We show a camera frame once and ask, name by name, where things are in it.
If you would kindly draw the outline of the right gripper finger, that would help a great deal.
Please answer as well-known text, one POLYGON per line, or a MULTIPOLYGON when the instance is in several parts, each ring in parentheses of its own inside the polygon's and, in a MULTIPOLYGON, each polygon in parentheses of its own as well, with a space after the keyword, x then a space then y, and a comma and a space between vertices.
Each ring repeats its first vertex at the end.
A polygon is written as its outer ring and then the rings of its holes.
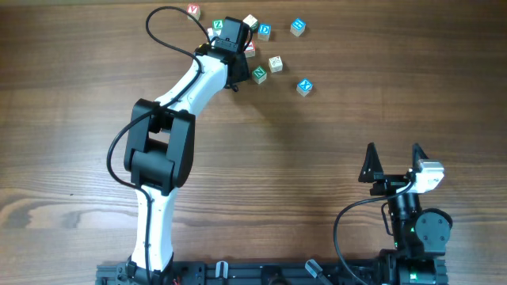
POLYGON ((422 164, 428 160, 428 156, 418 143, 412 145, 412 162, 414 171, 420 171, 422 164))
POLYGON ((383 167, 380 163, 375 144, 370 142, 367 146, 364 164, 361 167, 358 181, 362 183, 374 183, 383 179, 383 167))

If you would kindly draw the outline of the green N letter block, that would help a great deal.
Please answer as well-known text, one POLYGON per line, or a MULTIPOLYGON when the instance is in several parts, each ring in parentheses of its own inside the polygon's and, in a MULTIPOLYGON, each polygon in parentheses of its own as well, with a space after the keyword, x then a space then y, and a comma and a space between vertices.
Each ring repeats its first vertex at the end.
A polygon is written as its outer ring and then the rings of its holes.
POLYGON ((267 78, 267 72, 262 66, 258 66, 251 72, 252 79, 260 85, 262 82, 264 82, 267 78))

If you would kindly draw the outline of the blue X letter block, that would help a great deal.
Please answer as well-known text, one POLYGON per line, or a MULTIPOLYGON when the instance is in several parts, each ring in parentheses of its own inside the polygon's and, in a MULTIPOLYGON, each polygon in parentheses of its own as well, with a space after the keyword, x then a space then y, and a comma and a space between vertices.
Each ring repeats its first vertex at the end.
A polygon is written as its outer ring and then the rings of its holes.
POLYGON ((300 95, 305 97, 312 90, 312 88, 313 88, 313 83, 310 80, 308 80, 307 78, 304 78, 301 82, 299 82, 297 84, 296 91, 300 95))

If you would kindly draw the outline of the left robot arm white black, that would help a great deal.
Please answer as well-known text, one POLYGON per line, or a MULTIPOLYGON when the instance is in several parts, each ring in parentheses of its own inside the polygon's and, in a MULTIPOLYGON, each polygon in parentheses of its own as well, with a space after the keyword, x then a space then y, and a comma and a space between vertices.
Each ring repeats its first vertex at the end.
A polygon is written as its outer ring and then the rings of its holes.
POLYGON ((175 200, 193 166, 196 118, 214 95, 250 76, 245 48, 222 40, 202 45, 172 89, 132 109, 124 168, 137 191, 139 213, 128 263, 144 283, 161 280, 172 267, 175 200))

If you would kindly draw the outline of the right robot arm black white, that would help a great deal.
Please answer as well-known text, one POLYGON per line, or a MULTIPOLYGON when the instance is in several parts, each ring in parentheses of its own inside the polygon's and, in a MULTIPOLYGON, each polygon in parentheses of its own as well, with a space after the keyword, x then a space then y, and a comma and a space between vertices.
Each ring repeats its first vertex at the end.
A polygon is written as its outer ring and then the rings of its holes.
POLYGON ((405 174, 383 171, 375 144, 367 146, 359 182, 371 183, 371 196, 394 196, 383 205, 387 232, 395 242, 393 250, 383 249, 375 260, 374 284, 448 284, 446 244, 453 221, 446 212, 423 209, 419 196, 435 189, 444 178, 444 167, 413 145, 412 168, 405 174))

